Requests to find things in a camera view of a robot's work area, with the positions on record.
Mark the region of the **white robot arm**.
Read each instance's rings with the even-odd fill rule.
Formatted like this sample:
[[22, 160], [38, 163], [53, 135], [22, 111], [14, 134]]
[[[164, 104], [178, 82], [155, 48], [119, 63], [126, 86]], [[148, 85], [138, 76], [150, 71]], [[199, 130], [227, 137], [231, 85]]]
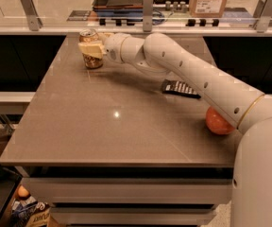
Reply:
[[272, 227], [272, 96], [191, 54], [170, 37], [152, 33], [100, 35], [78, 44], [80, 51], [139, 71], [170, 72], [186, 81], [242, 135], [233, 170], [231, 227]]

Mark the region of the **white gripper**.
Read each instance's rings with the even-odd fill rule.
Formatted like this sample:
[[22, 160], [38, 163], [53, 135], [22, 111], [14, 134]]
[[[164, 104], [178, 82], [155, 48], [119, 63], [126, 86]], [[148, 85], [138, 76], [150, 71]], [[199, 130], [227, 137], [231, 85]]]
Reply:
[[106, 54], [107, 57], [114, 62], [122, 63], [123, 60], [121, 58], [121, 47], [126, 38], [129, 37], [126, 33], [99, 33], [99, 40], [97, 42], [92, 43], [79, 43], [78, 48], [82, 54], [102, 59]]

